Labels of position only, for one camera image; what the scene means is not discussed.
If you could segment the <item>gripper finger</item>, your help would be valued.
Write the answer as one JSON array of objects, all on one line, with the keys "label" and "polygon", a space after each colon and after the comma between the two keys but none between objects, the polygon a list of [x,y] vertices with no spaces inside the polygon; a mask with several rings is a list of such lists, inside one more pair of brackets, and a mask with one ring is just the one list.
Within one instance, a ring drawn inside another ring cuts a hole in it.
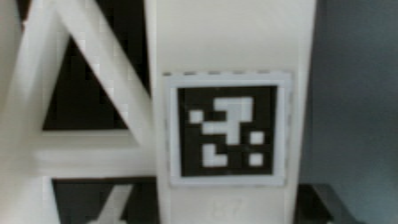
[{"label": "gripper finger", "polygon": [[349,211],[328,184],[301,184],[294,224],[367,224]]}]

